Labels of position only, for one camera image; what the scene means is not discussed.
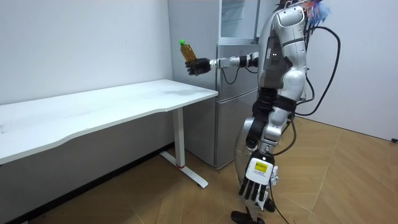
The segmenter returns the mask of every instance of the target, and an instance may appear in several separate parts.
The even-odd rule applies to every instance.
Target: yellow label
[[[255,170],[258,170],[260,172],[266,172],[268,166],[265,164],[262,164],[261,162],[256,162],[256,165],[254,166]]]

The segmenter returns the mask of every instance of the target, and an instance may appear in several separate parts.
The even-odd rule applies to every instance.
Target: silver refrigerator
[[[232,57],[255,52],[257,45],[218,46],[219,57]],[[175,72],[174,80],[191,85],[207,86],[218,91],[218,96],[184,107],[185,148],[194,155],[222,168],[234,158],[234,144],[244,120],[251,116],[257,98],[257,75],[241,68],[234,84],[237,68],[213,71],[187,79],[188,73]]]
[[[225,82],[221,70],[190,76],[178,40],[185,39],[198,58],[257,52],[254,43],[261,32],[257,27],[262,27],[276,1],[168,1],[174,80],[219,93],[216,98],[184,107],[185,148],[217,169],[233,160],[236,136],[257,98],[257,75],[241,68],[233,85]],[[225,69],[228,82],[234,80],[236,70]]]

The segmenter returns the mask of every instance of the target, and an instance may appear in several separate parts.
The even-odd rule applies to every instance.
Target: parquet floor
[[[398,223],[398,144],[306,119],[295,124],[297,143],[276,158],[273,188],[291,224]],[[280,148],[291,137],[289,130]],[[157,156],[29,223],[233,224],[231,211],[244,211],[234,165],[215,170],[186,158],[206,189]],[[265,217],[284,223],[278,213]]]

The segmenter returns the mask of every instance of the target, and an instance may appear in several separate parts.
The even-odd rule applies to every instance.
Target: table foot
[[[170,155],[167,152],[161,152],[160,155],[177,167],[177,165],[175,164],[175,158],[172,155]],[[198,174],[196,174],[194,171],[189,169],[187,166],[184,166],[183,168],[178,168],[178,169],[180,171],[184,172],[185,174],[187,174],[192,180],[194,180],[196,183],[198,183],[198,185],[200,187],[205,188],[205,187],[207,187],[207,185],[209,185],[209,183],[207,181],[205,181],[203,178],[201,178]]]

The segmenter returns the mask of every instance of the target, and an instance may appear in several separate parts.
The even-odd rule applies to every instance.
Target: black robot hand
[[[185,62],[189,75],[200,75],[211,70],[210,60],[207,58],[198,58],[191,62]]]

